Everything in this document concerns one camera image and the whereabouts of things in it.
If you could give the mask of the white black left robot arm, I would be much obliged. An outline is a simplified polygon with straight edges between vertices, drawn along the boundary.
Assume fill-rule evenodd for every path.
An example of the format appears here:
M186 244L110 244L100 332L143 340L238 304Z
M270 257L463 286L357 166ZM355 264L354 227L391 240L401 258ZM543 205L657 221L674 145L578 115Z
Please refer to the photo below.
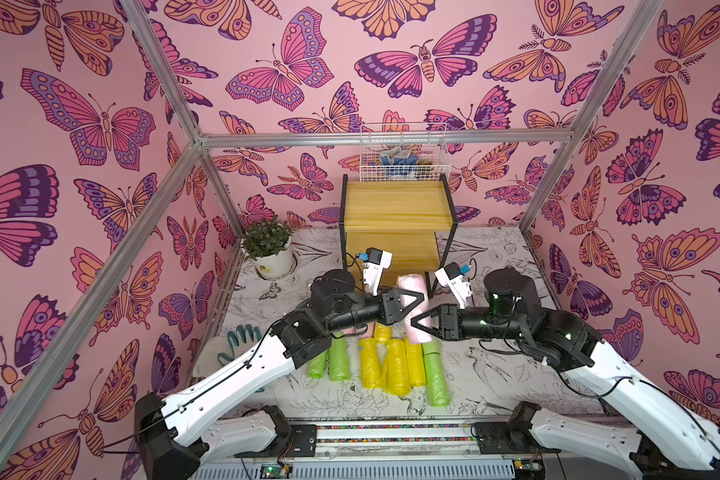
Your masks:
M228 457L281 456L293 433L278 407L232 419L226 413L328 351L340 332L375 322L394 325L424 300L422 289L364 293L342 269L321 275L306 300L235 360L183 391L137 401L134 441L147 478L188 479L202 465Z

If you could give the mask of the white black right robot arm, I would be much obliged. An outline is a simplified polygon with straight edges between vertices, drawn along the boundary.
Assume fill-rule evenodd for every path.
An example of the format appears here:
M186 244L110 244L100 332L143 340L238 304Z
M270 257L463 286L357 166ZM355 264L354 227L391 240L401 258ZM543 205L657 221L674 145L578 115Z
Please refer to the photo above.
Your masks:
M629 423L608 427L524 403L507 422L507 437L635 479L720 479L720 423L681 405L576 314L543 307L532 278L511 267L490 272L485 307L469 306L471 287L458 266L446 267L445 284L456 303L424 309L421 292L404 294L413 328L442 341L512 341L511 353L551 368L574 394L609 405Z

